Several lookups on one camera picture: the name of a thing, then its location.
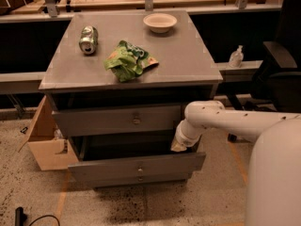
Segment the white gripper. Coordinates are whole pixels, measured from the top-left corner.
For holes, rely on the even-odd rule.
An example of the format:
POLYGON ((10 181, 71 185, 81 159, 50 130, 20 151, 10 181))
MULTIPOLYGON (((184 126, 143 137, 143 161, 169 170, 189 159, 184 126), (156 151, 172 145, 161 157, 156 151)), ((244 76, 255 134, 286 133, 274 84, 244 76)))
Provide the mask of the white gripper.
POLYGON ((188 120, 182 120, 177 126, 170 150, 176 153, 184 152, 186 148, 193 147, 198 142, 201 134, 201 128, 194 127, 188 120))

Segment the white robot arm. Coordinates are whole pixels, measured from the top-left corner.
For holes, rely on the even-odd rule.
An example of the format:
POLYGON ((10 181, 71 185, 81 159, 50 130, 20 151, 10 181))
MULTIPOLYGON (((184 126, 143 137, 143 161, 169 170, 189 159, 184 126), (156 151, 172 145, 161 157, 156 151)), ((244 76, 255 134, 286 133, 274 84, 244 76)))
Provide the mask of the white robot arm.
POLYGON ((193 146, 212 127, 254 143, 245 226, 301 226, 301 114, 227 110, 218 101, 195 101, 184 110, 171 150, 193 146))

